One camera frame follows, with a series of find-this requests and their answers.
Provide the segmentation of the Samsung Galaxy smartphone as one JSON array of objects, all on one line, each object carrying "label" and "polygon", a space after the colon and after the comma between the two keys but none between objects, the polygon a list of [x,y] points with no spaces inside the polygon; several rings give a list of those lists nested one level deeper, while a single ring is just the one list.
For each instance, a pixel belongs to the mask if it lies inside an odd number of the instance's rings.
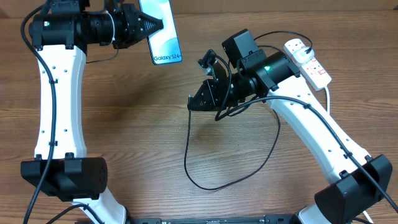
[{"label": "Samsung Galaxy smartphone", "polygon": [[148,36],[148,44],[154,65],[179,63],[182,53],[169,0],[139,0],[141,11],[160,19],[163,28]]}]

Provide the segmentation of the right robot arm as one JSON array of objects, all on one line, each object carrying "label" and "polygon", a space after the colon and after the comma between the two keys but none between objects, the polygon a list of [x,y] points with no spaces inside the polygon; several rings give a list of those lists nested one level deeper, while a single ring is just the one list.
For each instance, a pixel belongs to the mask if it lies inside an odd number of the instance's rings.
[{"label": "right robot arm", "polygon": [[189,112],[213,111],[215,120],[236,116],[252,104],[266,103],[284,119],[318,162],[328,187],[315,202],[291,215],[291,223],[351,223],[381,200],[392,175],[384,155],[373,157],[330,116],[313,92],[326,89],[331,76],[315,58],[312,41],[294,33],[282,49],[266,55],[247,29],[223,44],[221,58],[209,50],[198,60],[207,79],[188,99]]}]

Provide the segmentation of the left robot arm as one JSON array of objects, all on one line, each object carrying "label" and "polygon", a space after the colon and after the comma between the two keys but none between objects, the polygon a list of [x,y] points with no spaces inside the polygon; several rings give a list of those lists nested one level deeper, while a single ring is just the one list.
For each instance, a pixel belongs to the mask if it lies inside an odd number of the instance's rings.
[{"label": "left robot arm", "polygon": [[121,1],[91,11],[88,1],[46,1],[21,24],[21,36],[40,72],[40,126],[34,157],[21,176],[37,193],[80,208],[91,223],[132,223],[108,189],[102,157],[88,157],[81,99],[87,46],[126,49],[163,28],[163,22]]}]

